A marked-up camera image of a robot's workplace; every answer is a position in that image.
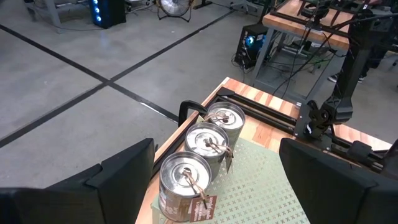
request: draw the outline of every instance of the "concrete floor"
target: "concrete floor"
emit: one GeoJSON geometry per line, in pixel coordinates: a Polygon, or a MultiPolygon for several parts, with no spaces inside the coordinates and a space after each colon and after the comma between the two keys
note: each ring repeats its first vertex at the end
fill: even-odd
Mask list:
{"type": "MultiPolygon", "coordinates": [[[[140,11],[138,16],[128,15],[127,23],[108,30],[57,34],[39,17],[32,22],[22,0],[5,0],[0,3],[0,24],[105,80],[125,74],[117,85],[178,114],[181,101],[201,102],[225,77],[243,79],[242,71],[231,65],[231,56],[242,26],[257,22],[255,17],[229,14],[135,70],[129,68],[227,13],[229,9],[212,4],[193,11],[191,22],[186,23],[172,18],[159,21],[155,14],[140,11]]],[[[81,19],[67,19],[63,25],[97,29],[88,12],[79,16],[81,19]]],[[[140,100],[131,94],[101,86],[103,80],[1,30],[0,43],[0,139],[23,132],[0,147],[1,187],[46,187],[143,138],[154,138],[161,145],[177,128],[175,122],[137,102],[140,100]],[[76,99],[82,101],[54,113],[76,99]],[[25,131],[49,114],[56,116],[25,131]]],[[[394,119],[398,114],[398,76],[397,68],[387,70],[389,63],[370,71],[368,79],[358,85],[353,97],[354,118],[348,124],[393,142],[398,137],[398,119],[394,119]]],[[[324,100],[332,87],[325,83],[319,99],[324,100]]]]}

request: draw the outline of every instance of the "green mesh mat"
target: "green mesh mat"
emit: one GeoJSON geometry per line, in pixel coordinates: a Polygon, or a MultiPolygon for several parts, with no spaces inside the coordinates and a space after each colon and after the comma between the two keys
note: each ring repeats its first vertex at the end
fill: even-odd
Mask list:
{"type": "MultiPolygon", "coordinates": [[[[279,155],[240,138],[234,150],[232,172],[226,173],[223,162],[206,193],[218,196],[214,218],[197,223],[309,223],[279,155]]],[[[156,197],[151,205],[152,219],[153,223],[163,224],[166,218],[158,204],[156,197]]]]}

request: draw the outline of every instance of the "wooden table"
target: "wooden table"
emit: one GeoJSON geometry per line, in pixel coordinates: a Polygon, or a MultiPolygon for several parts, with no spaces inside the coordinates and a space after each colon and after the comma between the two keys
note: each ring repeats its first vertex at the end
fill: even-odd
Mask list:
{"type": "MultiPolygon", "coordinates": [[[[264,93],[263,91],[257,90],[253,87],[247,86],[239,81],[226,78],[202,103],[206,105],[216,94],[221,87],[229,88],[246,98],[254,100],[258,103],[266,105],[270,108],[280,111],[281,113],[287,114],[293,118],[297,118],[299,115],[299,108],[295,105],[281,100],[278,97],[264,93]]],[[[171,137],[159,148],[155,154],[155,160],[165,152],[165,150],[171,145],[173,140],[188,126],[188,124],[195,119],[198,113],[194,112],[182,125],[179,127],[171,137]]],[[[382,140],[376,139],[372,136],[364,134],[358,130],[350,128],[345,125],[338,125],[335,127],[336,135],[347,140],[355,141],[359,140],[372,146],[374,150],[389,149],[391,144],[382,140]]],[[[274,152],[279,151],[280,140],[282,138],[292,138],[293,136],[286,134],[285,132],[276,129],[268,124],[262,123],[254,118],[246,116],[246,123],[243,127],[241,138],[260,144],[269,150],[274,152]]],[[[150,204],[155,199],[155,196],[159,193],[159,173],[151,180],[147,192],[145,194],[144,201],[141,206],[136,223],[138,224],[150,224],[152,223],[152,210],[150,204]]]]}
{"type": "MultiPolygon", "coordinates": [[[[297,16],[297,13],[300,9],[300,6],[302,4],[302,1],[300,0],[286,0],[287,2],[284,3],[284,5],[277,10],[279,13],[286,14],[288,16],[296,17],[299,19],[306,19],[306,17],[303,17],[301,15],[297,16]]],[[[336,14],[336,10],[330,9],[329,13],[326,15],[321,20],[321,23],[324,25],[330,25],[331,20],[333,16],[336,14]]],[[[341,12],[339,16],[337,17],[336,21],[334,22],[333,25],[336,24],[341,24],[342,22],[346,22],[347,20],[350,20],[352,18],[352,14],[346,13],[346,12],[341,12]]],[[[262,49],[260,51],[260,54],[257,58],[256,66],[254,67],[253,72],[248,74],[248,78],[246,79],[246,84],[250,86],[254,86],[256,88],[259,88],[261,90],[264,90],[265,92],[268,93],[273,93],[276,89],[275,84],[272,83],[267,83],[267,82],[261,82],[259,79],[257,79],[257,76],[259,75],[260,68],[262,65],[262,62],[266,56],[266,52],[268,51],[268,48],[272,47],[271,44],[271,39],[272,36],[274,35],[274,31],[279,31],[282,34],[282,37],[279,40],[279,43],[283,43],[285,40],[286,35],[292,35],[295,37],[303,37],[306,36],[308,29],[305,28],[303,24],[299,24],[296,22],[292,22],[287,19],[283,19],[277,16],[273,16],[271,14],[266,14],[262,18],[262,23],[264,26],[268,27],[268,32],[267,32],[267,39],[264,42],[264,45],[262,46],[262,49]]],[[[348,26],[343,27],[340,31],[343,32],[348,32],[348,26]]],[[[321,44],[325,39],[326,36],[329,36],[330,33],[328,32],[320,32],[317,30],[311,30],[311,32],[308,35],[307,40],[312,41],[314,43],[321,44]]],[[[346,37],[338,36],[338,35],[333,35],[329,39],[329,43],[326,43],[325,46],[330,46],[337,51],[337,55],[346,55],[348,49],[349,49],[349,40],[346,37]]],[[[338,72],[338,69],[336,67],[341,67],[343,65],[345,57],[333,57],[330,62],[330,65],[333,66],[328,66],[326,69],[327,71],[323,72],[321,76],[319,76],[318,80],[315,82],[314,86],[312,89],[309,91],[307,96],[301,96],[298,94],[291,94],[289,91],[285,94],[286,98],[289,101],[296,101],[300,103],[306,103],[309,100],[313,100],[314,96],[318,92],[318,90],[321,88],[323,83],[326,81],[326,79],[338,72]]],[[[279,91],[276,92],[276,96],[281,96],[285,90],[285,86],[279,89],[279,91]]]]}

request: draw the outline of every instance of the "shoe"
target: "shoe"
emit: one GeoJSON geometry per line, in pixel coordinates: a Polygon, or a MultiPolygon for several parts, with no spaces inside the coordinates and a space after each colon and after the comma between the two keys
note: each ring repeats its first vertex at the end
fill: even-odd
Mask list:
{"type": "Polygon", "coordinates": [[[336,75],[331,75],[328,77],[328,80],[334,83],[337,82],[337,79],[338,79],[338,73],[336,75]]]}

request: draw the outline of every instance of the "can lid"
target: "can lid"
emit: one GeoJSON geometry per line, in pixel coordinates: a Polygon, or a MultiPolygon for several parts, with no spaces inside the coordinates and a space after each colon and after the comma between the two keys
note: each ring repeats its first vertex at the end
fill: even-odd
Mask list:
{"type": "Polygon", "coordinates": [[[193,187],[195,191],[192,189],[189,179],[183,174],[184,171],[190,172],[197,185],[203,190],[209,186],[210,166],[202,157],[193,152],[176,152],[166,158],[160,169],[160,181],[176,195],[183,197],[199,195],[199,189],[196,186],[193,187]]]}
{"type": "Polygon", "coordinates": [[[210,108],[208,114],[215,114],[211,120],[217,126],[224,129],[239,129],[244,124],[244,113],[241,108],[232,103],[219,102],[214,103],[210,108]]]}
{"type": "Polygon", "coordinates": [[[208,142],[211,141],[217,145],[227,146],[228,136],[225,131],[215,124],[199,123],[194,124],[185,138],[189,149],[203,157],[215,157],[224,154],[224,151],[214,150],[208,142]]]}

